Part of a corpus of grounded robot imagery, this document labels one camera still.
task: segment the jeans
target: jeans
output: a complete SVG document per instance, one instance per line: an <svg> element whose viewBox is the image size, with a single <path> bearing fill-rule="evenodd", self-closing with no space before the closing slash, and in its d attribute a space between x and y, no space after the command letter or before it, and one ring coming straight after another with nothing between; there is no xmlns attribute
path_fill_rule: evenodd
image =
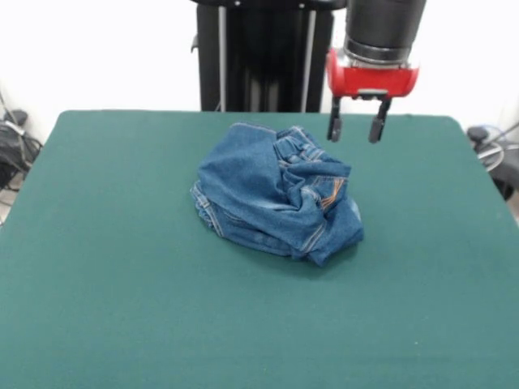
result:
<svg viewBox="0 0 519 389"><path fill-rule="evenodd" d="M191 194L219 237L322 267L363 238L346 194L350 170L300 127L236 123L202 161Z"/></svg>

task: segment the white wall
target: white wall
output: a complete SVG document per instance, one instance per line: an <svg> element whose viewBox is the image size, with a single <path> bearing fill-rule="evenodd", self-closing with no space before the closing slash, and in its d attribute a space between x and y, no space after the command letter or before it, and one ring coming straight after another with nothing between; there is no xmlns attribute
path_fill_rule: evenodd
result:
<svg viewBox="0 0 519 389"><path fill-rule="evenodd" d="M513 4L429 0L414 47L421 77L392 112L450 115L463 126L519 118ZM199 109L188 0L4 0L2 16L0 88L12 107L29 111L41 139L66 109ZM372 103L343 105L346 113L376 111Z"/></svg>

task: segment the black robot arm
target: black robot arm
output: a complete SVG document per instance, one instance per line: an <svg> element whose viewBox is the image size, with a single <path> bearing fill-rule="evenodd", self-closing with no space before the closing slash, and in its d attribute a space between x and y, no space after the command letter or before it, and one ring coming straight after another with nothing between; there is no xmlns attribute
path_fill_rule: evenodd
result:
<svg viewBox="0 0 519 389"><path fill-rule="evenodd" d="M344 49L375 64L402 64L409 57L426 0L349 0Z"/></svg>

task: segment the green tabletop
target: green tabletop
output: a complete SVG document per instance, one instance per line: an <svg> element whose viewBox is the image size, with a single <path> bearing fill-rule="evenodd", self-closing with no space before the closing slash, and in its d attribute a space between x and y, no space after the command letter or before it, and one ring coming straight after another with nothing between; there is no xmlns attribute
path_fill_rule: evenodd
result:
<svg viewBox="0 0 519 389"><path fill-rule="evenodd" d="M325 269L220 239L189 189L236 121L352 164L366 239ZM518 388L519 233L459 126L67 112L0 232L0 388Z"/></svg>

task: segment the black metal frame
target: black metal frame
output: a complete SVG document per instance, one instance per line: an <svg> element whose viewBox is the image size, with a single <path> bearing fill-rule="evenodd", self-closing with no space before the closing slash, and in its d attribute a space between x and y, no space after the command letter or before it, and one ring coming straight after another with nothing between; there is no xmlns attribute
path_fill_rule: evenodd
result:
<svg viewBox="0 0 519 389"><path fill-rule="evenodd" d="M346 7L347 0L192 0L205 6L261 10L333 11Z"/></svg>
<svg viewBox="0 0 519 389"><path fill-rule="evenodd" d="M310 14L299 8L226 10L225 110L302 110ZM201 106L214 111L221 105L219 9L198 5L197 23ZM307 112L320 110L332 26L331 11L315 12Z"/></svg>

